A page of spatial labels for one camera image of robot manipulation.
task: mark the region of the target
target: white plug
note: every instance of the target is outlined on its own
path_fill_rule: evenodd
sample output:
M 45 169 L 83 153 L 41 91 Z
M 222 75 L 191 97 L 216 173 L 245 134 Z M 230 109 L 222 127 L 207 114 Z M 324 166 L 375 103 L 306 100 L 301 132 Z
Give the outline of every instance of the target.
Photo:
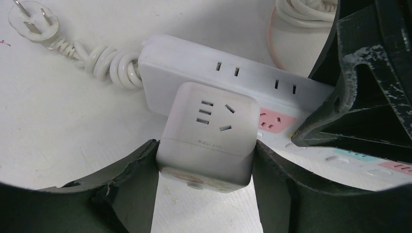
M 75 56 L 73 44 L 60 34 L 59 19 L 50 9 L 36 1 L 13 1 L 16 5 L 9 11 L 9 22 L 21 36 L 49 50 L 59 50 L 66 57 Z
M 182 84 L 157 151 L 160 172 L 196 189 L 228 193 L 247 186 L 259 113 L 251 97 Z

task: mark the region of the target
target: white table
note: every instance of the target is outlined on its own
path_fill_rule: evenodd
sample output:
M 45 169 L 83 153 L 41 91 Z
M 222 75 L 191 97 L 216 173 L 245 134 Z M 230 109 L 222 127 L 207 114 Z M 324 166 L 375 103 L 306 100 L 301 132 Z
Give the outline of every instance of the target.
M 266 26 L 273 0 L 38 0 L 58 16 L 70 40 L 140 51 L 154 33 L 167 33 L 267 65 Z M 101 83 L 63 56 L 30 43 L 10 27 L 11 0 L 0 8 L 0 181 L 31 189 L 63 184 L 159 139 L 167 118 L 152 113 L 143 90 Z M 308 75 L 327 30 L 302 30 L 275 18 L 274 45 L 286 70 Z M 357 179 L 285 157 L 327 178 L 369 189 Z M 154 233 L 261 232 L 253 183 L 231 194 L 198 191 L 159 180 Z

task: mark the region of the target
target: cable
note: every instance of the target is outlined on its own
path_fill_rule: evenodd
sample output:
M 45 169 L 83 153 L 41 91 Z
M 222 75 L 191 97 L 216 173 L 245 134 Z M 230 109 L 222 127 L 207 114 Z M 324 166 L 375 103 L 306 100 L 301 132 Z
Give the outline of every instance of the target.
M 273 22 L 273 18 L 275 16 L 275 11 L 276 11 L 276 4 L 273 7 L 273 10 L 271 11 L 271 14 L 269 16 L 269 23 L 268 23 L 268 33 L 267 33 L 267 44 L 268 44 L 268 49 L 269 49 L 269 54 L 272 58 L 272 61 L 275 63 L 275 65 L 282 70 L 285 70 L 285 68 L 283 67 L 283 65 L 281 64 L 281 62 L 279 61 L 279 59 L 277 58 L 276 54 L 275 54 L 275 49 L 273 47 L 273 43 L 272 43 L 272 22 Z
M 276 0 L 269 16 L 267 45 L 274 64 L 285 70 L 276 56 L 272 40 L 272 22 L 275 12 L 286 22 L 303 28 L 332 27 L 338 0 Z
M 23 37 L 73 59 L 87 73 L 104 81 L 107 73 L 117 86 L 136 89 L 143 87 L 136 61 L 139 54 L 133 51 L 117 51 L 115 48 L 100 45 L 90 54 L 83 45 L 76 41 L 70 43 L 60 34 L 60 23 L 50 9 L 35 1 L 25 1 L 24 6 L 18 1 L 10 9 L 10 25 Z
M 115 48 L 99 45 L 90 54 L 86 52 L 79 41 L 74 42 L 75 54 L 80 62 L 78 66 L 84 66 L 89 74 L 93 74 L 98 80 L 104 81 L 109 71 L 112 82 L 120 87 L 136 89 L 143 87 L 136 61 L 139 54 L 134 51 L 117 51 Z

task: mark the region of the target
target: white cube socket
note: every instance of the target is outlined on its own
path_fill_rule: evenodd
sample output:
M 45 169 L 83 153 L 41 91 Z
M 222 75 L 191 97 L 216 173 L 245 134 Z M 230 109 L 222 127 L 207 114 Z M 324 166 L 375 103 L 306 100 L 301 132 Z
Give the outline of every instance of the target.
M 182 84 L 160 140 L 160 172 L 196 189 L 229 193 L 247 186 L 259 113 L 251 97 Z

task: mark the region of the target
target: power strip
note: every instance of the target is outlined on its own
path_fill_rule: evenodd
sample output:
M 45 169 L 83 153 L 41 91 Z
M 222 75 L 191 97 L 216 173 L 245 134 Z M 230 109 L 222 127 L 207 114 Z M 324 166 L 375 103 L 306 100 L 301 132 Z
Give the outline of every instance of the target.
M 412 182 L 412 166 L 332 148 L 300 148 L 290 138 L 333 91 L 332 86 L 169 35 L 153 35 L 138 60 L 149 108 L 168 116 L 177 90 L 195 82 L 256 99 L 257 138 L 270 148 L 310 157 L 385 181 Z

